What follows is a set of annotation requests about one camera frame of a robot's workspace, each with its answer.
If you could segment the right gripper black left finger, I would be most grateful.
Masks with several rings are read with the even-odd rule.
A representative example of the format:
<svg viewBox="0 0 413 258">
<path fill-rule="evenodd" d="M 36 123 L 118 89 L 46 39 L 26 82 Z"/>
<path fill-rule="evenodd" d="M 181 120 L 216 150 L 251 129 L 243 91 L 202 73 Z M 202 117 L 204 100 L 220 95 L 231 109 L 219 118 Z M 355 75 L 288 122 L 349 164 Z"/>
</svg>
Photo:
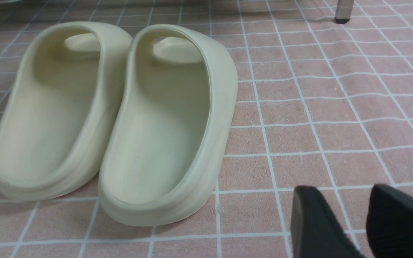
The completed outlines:
<svg viewBox="0 0 413 258">
<path fill-rule="evenodd" d="M 295 258 L 363 258 L 344 233 L 322 193 L 313 186 L 296 186 L 291 213 Z"/>
</svg>

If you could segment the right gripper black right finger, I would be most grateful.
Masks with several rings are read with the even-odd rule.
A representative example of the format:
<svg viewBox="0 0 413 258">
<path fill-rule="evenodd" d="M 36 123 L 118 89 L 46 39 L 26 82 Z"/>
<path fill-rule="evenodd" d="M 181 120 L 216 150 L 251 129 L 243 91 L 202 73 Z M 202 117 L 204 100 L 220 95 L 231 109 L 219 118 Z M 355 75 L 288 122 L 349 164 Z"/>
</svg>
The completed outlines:
<svg viewBox="0 0 413 258">
<path fill-rule="evenodd" d="M 413 258 L 413 197 L 389 185 L 375 184 L 366 235 L 376 258 Z"/>
</svg>

